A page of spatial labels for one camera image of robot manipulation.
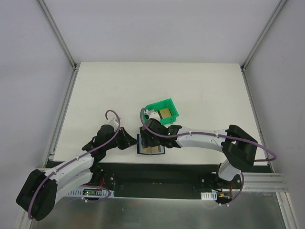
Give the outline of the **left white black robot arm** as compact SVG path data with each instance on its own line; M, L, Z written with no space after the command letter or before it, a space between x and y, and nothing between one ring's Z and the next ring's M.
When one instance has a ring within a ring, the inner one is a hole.
M125 150L137 143L123 127L115 129L111 125L102 125L96 136L73 159L44 171L33 170L18 194L16 203L28 213L29 219L42 220L61 198L75 188L102 185L99 162L105 158L108 150Z

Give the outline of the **black leather card holder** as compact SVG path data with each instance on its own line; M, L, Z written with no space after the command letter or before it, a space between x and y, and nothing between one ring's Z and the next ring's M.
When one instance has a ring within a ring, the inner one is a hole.
M140 134L137 135L137 140L138 140L137 154L148 155L148 156L165 154L165 147L164 146L154 146L154 147L143 148L142 139L141 139Z

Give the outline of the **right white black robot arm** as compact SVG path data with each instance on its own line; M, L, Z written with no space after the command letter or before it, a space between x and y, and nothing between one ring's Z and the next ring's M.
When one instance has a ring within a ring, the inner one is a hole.
M196 147L222 152L226 160L214 176L219 188L226 188L237 174L251 169L257 151L257 141L236 125L230 125L225 130L201 131L180 125L165 127L151 118L140 127L140 135L144 148Z

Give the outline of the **green plastic bin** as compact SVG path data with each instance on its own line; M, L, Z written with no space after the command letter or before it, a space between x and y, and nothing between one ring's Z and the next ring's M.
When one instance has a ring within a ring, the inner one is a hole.
M155 111L159 115L162 125L173 124L179 116L171 98L146 105L145 109L147 111Z

